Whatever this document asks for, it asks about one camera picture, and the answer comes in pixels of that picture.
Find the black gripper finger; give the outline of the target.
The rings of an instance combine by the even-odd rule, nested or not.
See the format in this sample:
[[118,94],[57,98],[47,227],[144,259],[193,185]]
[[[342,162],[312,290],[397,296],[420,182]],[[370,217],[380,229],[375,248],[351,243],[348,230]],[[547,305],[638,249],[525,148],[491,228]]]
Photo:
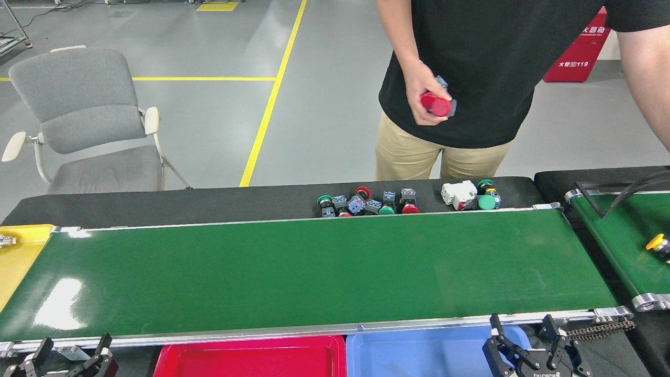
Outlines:
[[7,367],[4,376],[43,376],[42,367],[53,348],[53,340],[46,337],[33,353],[26,356],[22,363],[14,363]]
[[86,362],[68,371],[65,376],[115,376],[119,365],[113,360],[110,351],[112,342],[110,334],[103,334],[95,353]]

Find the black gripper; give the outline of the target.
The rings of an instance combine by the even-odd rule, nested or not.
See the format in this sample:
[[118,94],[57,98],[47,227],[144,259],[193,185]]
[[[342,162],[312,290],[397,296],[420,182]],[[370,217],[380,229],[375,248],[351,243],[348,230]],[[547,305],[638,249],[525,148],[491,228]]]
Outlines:
[[483,345],[483,353],[494,376],[584,376],[584,359],[576,340],[560,329],[551,315],[543,318],[543,329],[551,348],[544,365],[540,365],[535,351],[522,349],[507,336],[498,315],[492,314],[490,337]]

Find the person's right hand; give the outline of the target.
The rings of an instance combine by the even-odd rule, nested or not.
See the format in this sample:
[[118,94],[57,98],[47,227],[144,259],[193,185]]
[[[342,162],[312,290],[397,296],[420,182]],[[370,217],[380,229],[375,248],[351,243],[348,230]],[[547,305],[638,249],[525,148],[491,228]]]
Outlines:
[[450,94],[436,81],[429,67],[419,58],[409,57],[399,60],[404,73],[405,91],[412,116],[419,126],[437,126],[440,122],[448,121],[448,117],[438,117],[431,114],[421,103],[421,96],[426,92],[451,99]]

